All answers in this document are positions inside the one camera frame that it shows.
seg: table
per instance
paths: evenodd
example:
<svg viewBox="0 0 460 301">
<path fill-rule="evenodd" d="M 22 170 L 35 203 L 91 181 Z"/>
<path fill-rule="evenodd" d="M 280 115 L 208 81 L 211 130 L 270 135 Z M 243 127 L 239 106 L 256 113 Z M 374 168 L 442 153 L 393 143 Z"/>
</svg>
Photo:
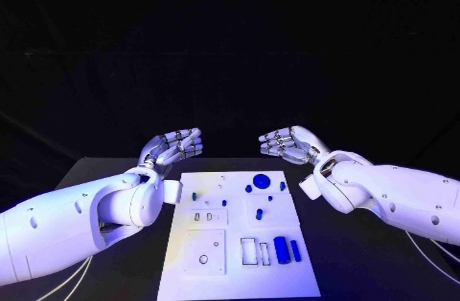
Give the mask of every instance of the table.
<svg viewBox="0 0 460 301">
<path fill-rule="evenodd" d="M 83 158 L 58 189 L 123 173 L 135 158 Z M 406 232 L 389 226 L 367 210 L 338 212 L 321 197 L 312 201 L 299 182 L 312 173 L 279 158 L 191 158 L 174 165 L 168 179 L 184 172 L 283 170 L 293 194 L 322 300 L 452 300 L 460 286 L 433 268 Z M 71 300 L 155 300 L 175 206 L 165 204 L 159 218 L 141 233 L 99 253 Z M 427 239 L 417 237 L 438 265 L 453 271 Z M 35 300 L 71 276 L 80 264 L 42 278 L 0 287 L 0 300 Z M 63 300 L 70 284 L 47 299 Z"/>
</svg>

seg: blue circle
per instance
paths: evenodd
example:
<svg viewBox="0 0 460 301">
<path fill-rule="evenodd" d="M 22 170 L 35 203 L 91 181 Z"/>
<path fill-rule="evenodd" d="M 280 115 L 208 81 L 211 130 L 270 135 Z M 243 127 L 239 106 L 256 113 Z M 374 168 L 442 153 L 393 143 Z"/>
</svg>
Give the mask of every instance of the blue circle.
<svg viewBox="0 0 460 301">
<path fill-rule="evenodd" d="M 270 178 L 263 173 L 254 176 L 253 182 L 260 189 L 266 189 L 270 187 Z"/>
</svg>

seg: circular hole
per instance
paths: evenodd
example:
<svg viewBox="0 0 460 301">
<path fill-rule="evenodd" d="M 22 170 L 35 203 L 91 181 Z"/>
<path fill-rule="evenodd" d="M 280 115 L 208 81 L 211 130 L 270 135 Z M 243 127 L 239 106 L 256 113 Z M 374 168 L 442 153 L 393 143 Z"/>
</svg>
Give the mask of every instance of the circular hole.
<svg viewBox="0 0 460 301">
<path fill-rule="evenodd" d="M 201 263 L 201 264 L 205 264 L 207 262 L 208 262 L 208 256 L 203 255 L 203 256 L 200 257 L 200 263 Z"/>
<path fill-rule="evenodd" d="M 439 216 L 432 216 L 432 223 L 438 226 L 439 225 Z"/>
</svg>

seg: blue cylinder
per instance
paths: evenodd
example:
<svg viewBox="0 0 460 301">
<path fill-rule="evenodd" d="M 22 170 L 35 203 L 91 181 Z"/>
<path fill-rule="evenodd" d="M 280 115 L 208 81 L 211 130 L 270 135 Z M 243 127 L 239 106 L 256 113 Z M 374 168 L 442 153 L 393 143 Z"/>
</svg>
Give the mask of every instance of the blue cylinder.
<svg viewBox="0 0 460 301">
<path fill-rule="evenodd" d="M 262 210 L 262 209 L 257 209 L 257 215 L 256 215 L 256 219 L 257 220 L 262 220 L 262 213 L 263 213 L 265 211 Z"/>
<path fill-rule="evenodd" d="M 298 242 L 296 242 L 296 240 L 292 240 L 292 241 L 290 241 L 290 246 L 293 247 L 295 259 L 296 259 L 296 261 L 299 262 L 299 261 L 302 261 L 302 259 L 301 259 L 301 253 L 299 253 L 299 247 L 298 247 Z"/>
<path fill-rule="evenodd" d="M 263 173 L 254 176 L 253 182 L 260 189 L 266 189 L 270 186 L 270 178 Z"/>
<path fill-rule="evenodd" d="M 290 263 L 290 251 L 288 250 L 288 243 L 285 237 L 276 237 L 273 240 L 276 244 L 276 257 L 279 258 L 279 264 Z"/>
</svg>

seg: robotic hand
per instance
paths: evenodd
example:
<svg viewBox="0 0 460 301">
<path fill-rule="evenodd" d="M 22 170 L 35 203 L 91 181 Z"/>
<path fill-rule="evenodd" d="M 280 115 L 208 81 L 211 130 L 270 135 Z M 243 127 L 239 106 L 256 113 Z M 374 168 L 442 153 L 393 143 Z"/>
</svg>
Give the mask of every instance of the robotic hand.
<svg viewBox="0 0 460 301">
<path fill-rule="evenodd" d="M 201 130 L 156 136 L 126 173 L 45 193 L 0 214 L 0 286 L 74 265 L 153 224 L 182 183 L 171 164 L 203 153 Z"/>
<path fill-rule="evenodd" d="M 368 209 L 390 225 L 460 245 L 459 181 L 394 165 L 374 165 L 348 151 L 331 152 L 302 126 L 276 130 L 259 140 L 265 142 L 262 153 L 315 165 L 301 183 L 314 200 L 324 195 L 341 212 Z"/>
</svg>

